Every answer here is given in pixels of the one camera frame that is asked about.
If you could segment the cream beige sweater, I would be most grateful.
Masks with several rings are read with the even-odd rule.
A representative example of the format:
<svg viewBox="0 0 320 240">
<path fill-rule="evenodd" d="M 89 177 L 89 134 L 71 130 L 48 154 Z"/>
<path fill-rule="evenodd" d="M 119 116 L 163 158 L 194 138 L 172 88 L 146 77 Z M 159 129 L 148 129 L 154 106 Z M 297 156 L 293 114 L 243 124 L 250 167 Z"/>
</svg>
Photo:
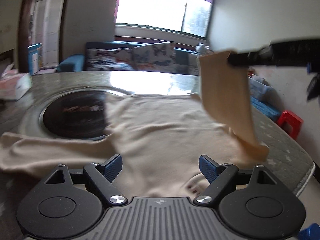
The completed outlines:
<svg viewBox="0 0 320 240">
<path fill-rule="evenodd" d="M 45 177 L 57 164 L 82 168 L 118 153 L 116 185 L 128 197 L 195 197 L 207 186 L 198 168 L 206 154 L 220 164 L 253 168 L 269 148 L 254 131 L 247 69 L 231 51 L 201 56 L 201 95 L 108 94 L 107 137 L 99 141 L 1 136 L 1 170 Z"/>
</svg>

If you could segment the clear plastic storage box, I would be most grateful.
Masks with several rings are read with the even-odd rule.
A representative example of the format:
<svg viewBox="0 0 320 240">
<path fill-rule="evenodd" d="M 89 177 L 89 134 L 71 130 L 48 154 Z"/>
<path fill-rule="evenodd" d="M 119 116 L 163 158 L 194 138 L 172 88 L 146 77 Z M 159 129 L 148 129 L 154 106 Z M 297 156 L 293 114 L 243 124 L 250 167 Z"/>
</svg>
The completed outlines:
<svg viewBox="0 0 320 240">
<path fill-rule="evenodd" d="M 274 89 L 269 85 L 265 85 L 264 83 L 253 79 L 252 77 L 249 77 L 248 80 L 250 95 L 261 102 L 267 101 Z"/>
</svg>

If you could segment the blue cloth on sofa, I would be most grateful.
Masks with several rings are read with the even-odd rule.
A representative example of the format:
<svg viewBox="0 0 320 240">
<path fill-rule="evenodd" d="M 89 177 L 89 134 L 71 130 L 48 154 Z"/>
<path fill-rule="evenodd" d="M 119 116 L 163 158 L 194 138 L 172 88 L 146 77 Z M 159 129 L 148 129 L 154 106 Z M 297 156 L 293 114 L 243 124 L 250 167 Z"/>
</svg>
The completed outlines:
<svg viewBox="0 0 320 240">
<path fill-rule="evenodd" d="M 254 97 L 251 97 L 251 105 L 274 122 L 277 122 L 281 115 L 281 112 L 275 107 L 268 103 L 261 102 Z"/>
</svg>

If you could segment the black white plush toy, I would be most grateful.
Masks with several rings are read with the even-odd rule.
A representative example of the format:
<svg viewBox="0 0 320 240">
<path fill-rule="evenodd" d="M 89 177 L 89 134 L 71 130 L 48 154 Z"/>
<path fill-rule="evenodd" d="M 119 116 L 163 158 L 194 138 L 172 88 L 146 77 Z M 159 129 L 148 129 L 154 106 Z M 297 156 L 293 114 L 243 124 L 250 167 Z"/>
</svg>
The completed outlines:
<svg viewBox="0 0 320 240">
<path fill-rule="evenodd" d="M 195 51 L 200 55 L 206 55 L 206 54 L 212 54 L 213 53 L 213 51 L 211 50 L 210 46 L 206 46 L 203 43 L 199 43 L 195 47 Z"/>
</svg>

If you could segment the black round induction cooktop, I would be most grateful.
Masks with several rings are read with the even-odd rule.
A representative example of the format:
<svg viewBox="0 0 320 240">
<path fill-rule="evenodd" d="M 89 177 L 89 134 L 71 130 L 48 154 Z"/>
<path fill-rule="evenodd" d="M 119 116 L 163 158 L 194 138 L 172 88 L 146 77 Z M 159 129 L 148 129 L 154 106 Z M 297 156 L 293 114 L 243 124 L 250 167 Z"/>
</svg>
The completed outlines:
<svg viewBox="0 0 320 240">
<path fill-rule="evenodd" d="M 40 114 L 41 127 L 57 138 L 100 140 L 106 136 L 106 92 L 76 90 L 48 103 Z"/>
</svg>

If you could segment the red plastic stool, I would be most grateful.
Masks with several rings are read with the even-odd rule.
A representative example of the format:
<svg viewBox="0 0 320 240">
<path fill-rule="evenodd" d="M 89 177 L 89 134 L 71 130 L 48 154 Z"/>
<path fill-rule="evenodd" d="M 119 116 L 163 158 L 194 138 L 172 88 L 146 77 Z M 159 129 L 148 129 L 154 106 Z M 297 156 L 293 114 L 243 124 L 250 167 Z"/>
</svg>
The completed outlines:
<svg viewBox="0 0 320 240">
<path fill-rule="evenodd" d="M 303 122 L 304 120 L 296 115 L 293 111 L 285 110 L 278 118 L 277 125 L 282 129 L 284 129 L 286 126 L 289 126 L 290 130 L 288 135 L 293 140 L 296 140 L 302 128 Z"/>
</svg>

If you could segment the blue corner sofa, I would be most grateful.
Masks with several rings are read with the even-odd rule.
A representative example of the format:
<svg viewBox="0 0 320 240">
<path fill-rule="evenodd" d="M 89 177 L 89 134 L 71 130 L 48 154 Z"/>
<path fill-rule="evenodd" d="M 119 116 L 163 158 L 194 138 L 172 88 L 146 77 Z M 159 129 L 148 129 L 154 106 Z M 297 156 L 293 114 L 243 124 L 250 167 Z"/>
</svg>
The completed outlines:
<svg viewBox="0 0 320 240">
<path fill-rule="evenodd" d="M 199 75 L 198 53 L 178 48 L 175 42 L 88 42 L 84 54 L 63 60 L 57 72 L 146 71 Z"/>
</svg>

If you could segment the large butterfly print pillow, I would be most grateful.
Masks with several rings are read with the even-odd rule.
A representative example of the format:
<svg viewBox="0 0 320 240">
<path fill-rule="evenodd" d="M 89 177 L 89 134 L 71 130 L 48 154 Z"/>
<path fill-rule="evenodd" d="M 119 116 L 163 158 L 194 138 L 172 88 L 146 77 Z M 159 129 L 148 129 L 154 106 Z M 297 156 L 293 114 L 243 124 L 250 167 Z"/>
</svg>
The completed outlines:
<svg viewBox="0 0 320 240">
<path fill-rule="evenodd" d="M 173 73 L 176 70 L 175 45 L 175 42 L 162 42 L 133 48 L 135 68 L 140 71 Z"/>
</svg>

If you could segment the blue plastic stool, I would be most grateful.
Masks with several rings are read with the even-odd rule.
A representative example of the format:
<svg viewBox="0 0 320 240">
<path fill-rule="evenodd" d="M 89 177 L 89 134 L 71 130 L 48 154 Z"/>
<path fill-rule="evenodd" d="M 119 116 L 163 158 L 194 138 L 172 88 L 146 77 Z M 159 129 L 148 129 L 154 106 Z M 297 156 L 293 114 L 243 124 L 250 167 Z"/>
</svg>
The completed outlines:
<svg viewBox="0 0 320 240">
<path fill-rule="evenodd" d="M 299 240 L 320 240 L 320 226 L 317 223 L 311 224 L 298 234 Z"/>
</svg>

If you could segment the small butterfly print pillow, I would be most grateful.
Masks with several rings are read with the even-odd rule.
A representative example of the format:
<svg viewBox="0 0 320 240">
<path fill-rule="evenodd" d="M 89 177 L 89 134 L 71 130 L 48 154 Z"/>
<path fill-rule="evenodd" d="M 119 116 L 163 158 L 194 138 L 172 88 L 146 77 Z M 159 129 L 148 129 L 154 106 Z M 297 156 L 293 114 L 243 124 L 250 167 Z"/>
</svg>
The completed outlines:
<svg viewBox="0 0 320 240">
<path fill-rule="evenodd" d="M 116 49 L 87 49 L 87 71 L 131 71 L 133 68 L 133 55 L 130 48 Z"/>
</svg>

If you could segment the pink tissue box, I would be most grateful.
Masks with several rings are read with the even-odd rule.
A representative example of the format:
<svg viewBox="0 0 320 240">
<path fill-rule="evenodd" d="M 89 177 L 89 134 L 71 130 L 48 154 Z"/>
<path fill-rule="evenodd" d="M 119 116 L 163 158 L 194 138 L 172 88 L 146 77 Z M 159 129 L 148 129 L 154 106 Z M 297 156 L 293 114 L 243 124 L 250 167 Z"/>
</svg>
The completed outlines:
<svg viewBox="0 0 320 240">
<path fill-rule="evenodd" d="M 1 74 L 0 99 L 17 101 L 32 87 L 29 73 L 19 73 L 14 63 L 9 64 Z"/>
</svg>

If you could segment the blue white small cabinet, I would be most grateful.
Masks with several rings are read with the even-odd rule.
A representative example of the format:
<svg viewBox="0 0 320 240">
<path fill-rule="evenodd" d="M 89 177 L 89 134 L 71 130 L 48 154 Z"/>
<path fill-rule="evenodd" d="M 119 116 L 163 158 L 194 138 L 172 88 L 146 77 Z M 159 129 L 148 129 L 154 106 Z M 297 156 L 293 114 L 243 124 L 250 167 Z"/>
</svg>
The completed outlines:
<svg viewBox="0 0 320 240">
<path fill-rule="evenodd" d="M 28 68 L 30 75 L 35 75 L 39 71 L 39 54 L 41 47 L 41 43 L 32 44 L 27 47 Z"/>
</svg>

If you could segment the dark wooden door frame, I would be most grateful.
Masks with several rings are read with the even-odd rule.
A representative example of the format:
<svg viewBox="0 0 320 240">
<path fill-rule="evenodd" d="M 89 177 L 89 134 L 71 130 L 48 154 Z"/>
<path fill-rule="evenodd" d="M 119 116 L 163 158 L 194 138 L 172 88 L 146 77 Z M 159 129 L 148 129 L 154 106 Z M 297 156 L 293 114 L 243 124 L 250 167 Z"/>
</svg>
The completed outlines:
<svg viewBox="0 0 320 240">
<path fill-rule="evenodd" d="M 17 29 L 17 61 L 18 70 L 21 73 L 29 72 L 28 63 L 28 34 L 30 23 L 30 10 L 33 0 L 22 0 L 20 18 Z M 65 14 L 68 0 L 64 0 L 61 12 L 60 31 L 59 31 L 59 62 L 63 60 L 63 35 L 65 25 Z"/>
</svg>

